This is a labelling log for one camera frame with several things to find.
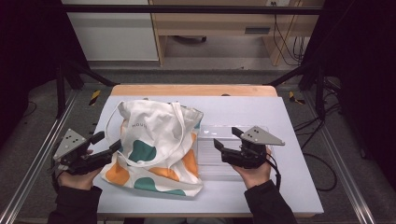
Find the black curtain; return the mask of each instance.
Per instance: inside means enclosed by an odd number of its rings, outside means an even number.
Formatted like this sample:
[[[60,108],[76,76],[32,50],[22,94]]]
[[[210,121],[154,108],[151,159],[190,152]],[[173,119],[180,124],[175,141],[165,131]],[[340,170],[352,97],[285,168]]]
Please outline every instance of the black curtain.
[[[341,11],[319,17],[303,64],[316,61],[323,67],[325,76],[341,80],[339,100],[363,154],[378,163],[396,189],[396,10],[393,3],[392,0],[375,3],[327,0],[326,8]],[[302,82],[309,87],[316,76],[316,71],[307,72]]]
[[[89,68],[67,14],[40,7],[61,3],[0,0],[0,146],[27,108],[29,91],[55,79],[62,60]]]

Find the white tote bag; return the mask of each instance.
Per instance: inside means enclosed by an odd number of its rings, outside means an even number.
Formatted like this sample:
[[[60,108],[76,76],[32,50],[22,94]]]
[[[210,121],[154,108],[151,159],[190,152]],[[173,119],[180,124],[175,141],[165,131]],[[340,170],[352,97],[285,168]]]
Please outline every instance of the white tote bag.
[[[121,102],[122,148],[102,170],[109,183],[133,189],[195,196],[202,188],[191,148],[203,113],[180,103]]]

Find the gray floor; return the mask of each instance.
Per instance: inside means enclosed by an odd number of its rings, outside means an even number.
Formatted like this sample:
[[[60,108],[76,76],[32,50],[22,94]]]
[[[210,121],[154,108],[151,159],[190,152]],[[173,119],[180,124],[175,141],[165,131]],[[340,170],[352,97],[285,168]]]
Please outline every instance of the gray floor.
[[[155,63],[96,63],[96,71],[111,80],[121,83],[235,83],[262,84],[286,74],[293,66],[269,64],[268,55],[258,38],[240,37],[209,37],[205,43],[196,40],[180,40],[171,38],[163,67]],[[76,104],[70,112],[62,129],[72,128],[78,133],[89,135],[94,130],[94,123],[99,119],[101,106],[111,89],[96,84],[88,77],[83,77],[87,84],[82,91],[77,91]],[[293,125],[311,120],[315,115],[309,104],[300,105],[289,100],[293,91],[295,98],[309,102],[311,91],[299,92],[295,86],[298,78],[294,78],[277,88],[284,98],[290,120]],[[92,92],[101,90],[95,105],[89,105]],[[0,150],[0,209],[7,208],[24,175],[29,170],[35,155],[42,147],[56,116],[56,86],[51,81],[30,92],[31,104],[27,109],[34,112],[24,117],[14,130],[8,141]],[[337,103],[331,95],[327,98],[327,107]],[[297,132],[301,145],[317,126],[312,124]],[[342,155],[348,171],[352,175],[359,192],[375,219],[372,223],[396,223],[396,194],[388,184],[375,161],[363,160],[359,146],[342,114],[334,111],[326,117],[323,130],[328,130],[336,150]],[[332,167],[332,149],[325,142],[324,134],[317,133],[303,149],[321,157]],[[332,174],[328,168],[316,160],[306,157],[311,175],[317,188],[327,188],[332,182]],[[45,170],[49,167],[49,159],[39,172],[36,182],[30,189],[24,204],[20,208],[17,220],[25,223],[42,223],[54,208],[55,193],[50,185],[50,178]],[[299,223],[371,223],[358,219],[353,200],[348,194],[348,185],[340,181],[336,188],[329,192],[319,192],[324,207],[324,214],[307,219],[299,219]]]

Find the bag handle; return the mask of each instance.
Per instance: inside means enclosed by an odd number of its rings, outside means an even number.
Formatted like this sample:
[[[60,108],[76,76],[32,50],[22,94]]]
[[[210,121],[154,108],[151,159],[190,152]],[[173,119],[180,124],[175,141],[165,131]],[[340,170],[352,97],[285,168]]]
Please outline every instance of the bag handle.
[[[181,111],[181,106],[180,103],[170,103],[170,105],[173,108],[173,111],[177,117],[178,123],[181,126],[181,137],[180,137],[180,141],[177,144],[177,147],[173,148],[173,150],[170,150],[168,155],[166,156],[166,158],[168,158],[172,153],[174,153],[183,143],[183,139],[186,135],[186,125],[184,123],[184,119],[183,119],[183,113]],[[134,161],[130,161],[128,158],[126,158],[121,152],[119,152],[119,154],[125,159],[125,162],[133,167],[146,167],[146,166],[152,166],[152,165],[156,165],[157,163],[160,163],[161,161],[147,161],[146,164],[139,164],[137,162]]]
[[[122,104],[122,103],[124,103],[124,101],[120,101],[120,102],[116,105],[116,107],[114,108],[113,112],[111,112],[111,115],[110,115],[110,117],[108,118],[107,123],[106,123],[106,127],[105,127],[105,138],[106,138],[106,140],[107,140],[107,142],[108,142],[108,144],[109,144],[110,146],[111,146],[112,143],[110,143],[110,136],[108,135],[108,124],[110,123],[111,119],[113,118],[114,114],[116,113],[116,110],[119,108],[120,104]]]

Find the transparent container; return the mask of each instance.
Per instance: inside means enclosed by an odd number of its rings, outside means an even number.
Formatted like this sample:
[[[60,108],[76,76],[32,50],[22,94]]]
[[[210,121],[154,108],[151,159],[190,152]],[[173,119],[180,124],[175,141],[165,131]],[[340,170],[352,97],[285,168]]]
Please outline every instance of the transparent container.
[[[258,125],[265,131],[268,128]],[[201,130],[195,142],[195,155],[197,157],[198,171],[201,178],[226,178],[241,179],[240,175],[227,162],[221,161],[221,153],[213,143],[213,139],[219,140],[225,147],[240,150],[241,139],[232,134],[232,127],[245,132],[252,128],[252,125],[201,125]],[[272,156],[276,159],[272,146],[267,145],[272,151]]]

